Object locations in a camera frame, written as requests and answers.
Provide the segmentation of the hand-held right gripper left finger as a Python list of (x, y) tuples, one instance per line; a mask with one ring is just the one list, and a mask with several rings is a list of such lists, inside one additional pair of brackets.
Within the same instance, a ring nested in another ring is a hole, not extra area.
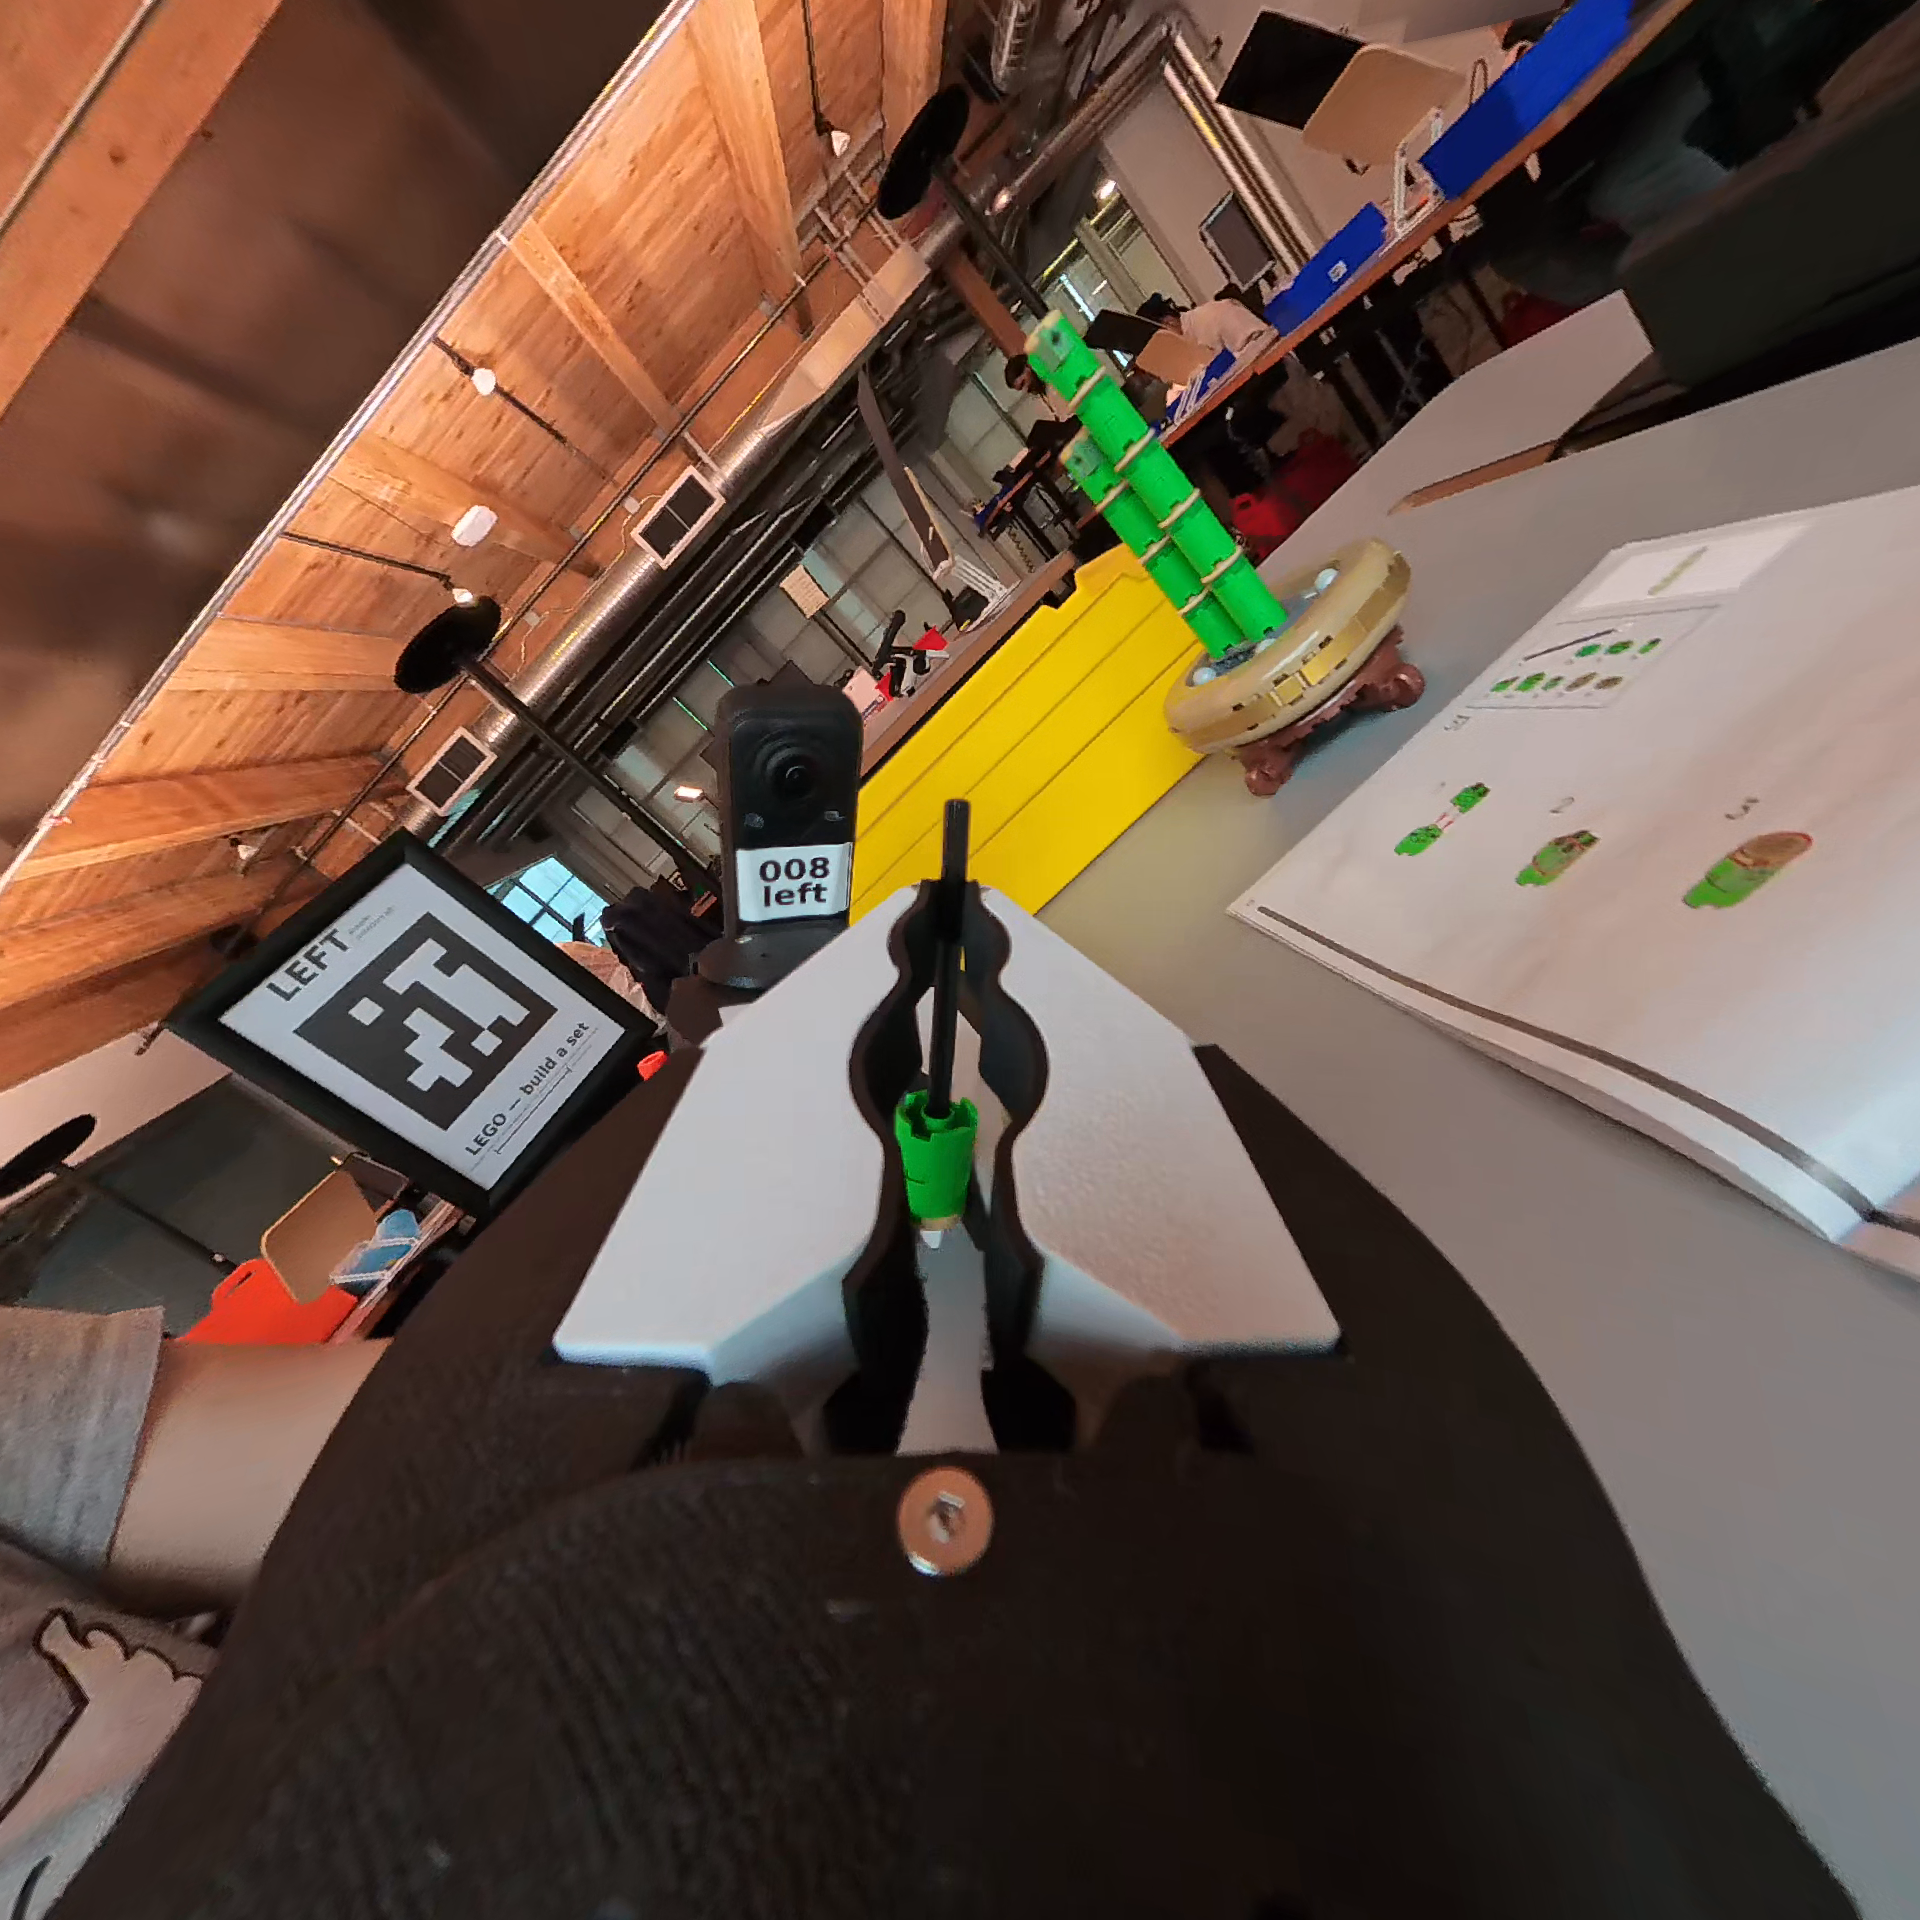
[(853, 1054), (918, 894), (724, 1014), (556, 1328), (560, 1360), (760, 1385), (791, 1413), (861, 1381), (904, 1413), (928, 1338), (918, 1244), (887, 1213), (892, 1125), (857, 1106)]

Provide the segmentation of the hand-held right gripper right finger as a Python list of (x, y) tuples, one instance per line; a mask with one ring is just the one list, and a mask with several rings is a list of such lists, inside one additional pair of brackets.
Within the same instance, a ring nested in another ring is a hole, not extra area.
[(1023, 1355), (1105, 1413), (1199, 1355), (1333, 1353), (1337, 1318), (1185, 1033), (1007, 894), (983, 900), (1044, 1049), (1033, 1118), (1000, 1134), (1040, 1254)]

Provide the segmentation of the green round lego brick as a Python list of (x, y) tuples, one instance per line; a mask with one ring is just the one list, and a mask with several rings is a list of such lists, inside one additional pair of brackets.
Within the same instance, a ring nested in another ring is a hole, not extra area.
[(940, 1113), (926, 1089), (896, 1104), (904, 1203), (926, 1246), (936, 1246), (967, 1217), (976, 1126), (976, 1104), (964, 1096), (952, 1096)]

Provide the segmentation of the black axle rod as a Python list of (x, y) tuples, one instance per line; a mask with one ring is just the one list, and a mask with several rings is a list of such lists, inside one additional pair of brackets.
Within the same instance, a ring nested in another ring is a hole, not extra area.
[(928, 1123), (943, 1123), (952, 1113), (952, 1058), (969, 899), (969, 821), (970, 808), (967, 801), (943, 804), (943, 859), (932, 900), (936, 952), (928, 1032)]

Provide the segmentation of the person's left forearm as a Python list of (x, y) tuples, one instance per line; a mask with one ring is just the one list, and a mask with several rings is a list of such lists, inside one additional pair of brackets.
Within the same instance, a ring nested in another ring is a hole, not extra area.
[(233, 1610), (389, 1348), (164, 1338), (103, 1592), (143, 1617)]

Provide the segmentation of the yellow bin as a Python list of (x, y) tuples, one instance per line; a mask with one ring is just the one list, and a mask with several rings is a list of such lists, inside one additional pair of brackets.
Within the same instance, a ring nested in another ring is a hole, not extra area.
[(1192, 653), (1133, 555), (1078, 566), (864, 784), (850, 918), (936, 876), (949, 801), (970, 880), (1038, 914), (1199, 764), (1162, 713)]

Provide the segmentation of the framed marker sign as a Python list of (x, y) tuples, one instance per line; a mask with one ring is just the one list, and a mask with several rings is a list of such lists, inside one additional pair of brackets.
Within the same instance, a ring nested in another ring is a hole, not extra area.
[(164, 1028), (482, 1220), (605, 1118), (655, 1048), (640, 1009), (409, 833)]

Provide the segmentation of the black floor lamp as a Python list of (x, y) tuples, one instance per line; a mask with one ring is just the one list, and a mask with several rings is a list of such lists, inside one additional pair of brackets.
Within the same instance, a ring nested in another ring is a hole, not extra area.
[(898, 225), (928, 200), (932, 186), (940, 186), (952, 220), (973, 245), (978, 259), (1007, 284), (1018, 306), (1033, 321), (1041, 321), (1046, 304), (1040, 291), (1021, 275), (1016, 260), (999, 240), (989, 220), (969, 200), (956, 172), (952, 158), (969, 125), (970, 106), (969, 88), (952, 82), (934, 91), (918, 108), (881, 170), (874, 211), (884, 222)]
[(429, 618), (414, 637), (400, 649), (393, 667), (394, 690), (409, 696), (425, 696), (446, 689), (453, 681), (477, 685), (492, 707), (513, 718), (546, 753), (597, 792), (625, 818), (641, 836), (657, 851), (666, 853), (686, 886), (697, 897), (714, 897), (719, 877), (713, 866), (702, 862), (671, 830), (660, 825), (632, 793), (616, 784), (609, 774), (594, 769), (582, 754), (541, 720), (541, 716), (521, 700), (521, 696), (493, 672), (488, 656), (500, 629), (500, 606), (488, 596), (471, 598), (469, 603), (449, 606)]

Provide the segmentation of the bamboo brick model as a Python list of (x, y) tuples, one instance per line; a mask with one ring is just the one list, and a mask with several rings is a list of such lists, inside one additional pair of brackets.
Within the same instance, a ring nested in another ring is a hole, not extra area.
[(1236, 760), (1248, 792), (1270, 798), (1316, 732), (1423, 697), (1423, 674), (1404, 656), (1401, 550), (1361, 538), (1266, 584), (1064, 314), (1046, 310), (1026, 332), (1023, 357), (1076, 421), (1069, 477), (1198, 645), (1162, 700), (1191, 753)]

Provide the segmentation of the orange plastic case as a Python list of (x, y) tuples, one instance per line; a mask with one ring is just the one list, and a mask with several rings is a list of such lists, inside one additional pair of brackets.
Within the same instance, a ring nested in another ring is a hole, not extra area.
[(312, 1348), (334, 1340), (358, 1309), (345, 1286), (324, 1284), (302, 1302), (268, 1257), (234, 1267), (209, 1293), (202, 1317), (181, 1341), (234, 1348)]

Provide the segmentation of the open instruction booklet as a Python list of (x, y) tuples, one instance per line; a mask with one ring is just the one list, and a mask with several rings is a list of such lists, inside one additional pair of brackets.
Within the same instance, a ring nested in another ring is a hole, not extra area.
[(1918, 1273), (1918, 492), (1602, 555), (1232, 917)]

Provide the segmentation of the person's printed grey shirt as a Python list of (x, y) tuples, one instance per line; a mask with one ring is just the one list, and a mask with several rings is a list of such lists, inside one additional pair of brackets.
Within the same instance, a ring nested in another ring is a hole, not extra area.
[(1, 1916), (45, 1916), (202, 1690), (213, 1651), (103, 1596), (160, 1312), (6, 1308)]

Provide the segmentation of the small blue bin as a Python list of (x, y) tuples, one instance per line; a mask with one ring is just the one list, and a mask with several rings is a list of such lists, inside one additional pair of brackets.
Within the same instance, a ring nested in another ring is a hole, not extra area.
[(1378, 203), (1360, 211), (1319, 248), (1263, 309), (1270, 330), (1286, 334), (1304, 328), (1349, 285), (1349, 281), (1383, 251), (1390, 236)]

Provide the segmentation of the large blue bin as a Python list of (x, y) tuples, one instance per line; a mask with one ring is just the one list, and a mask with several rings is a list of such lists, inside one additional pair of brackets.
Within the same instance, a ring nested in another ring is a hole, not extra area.
[(1624, 40), (1629, 3), (1574, 3), (1428, 146), (1445, 201), (1464, 201)]

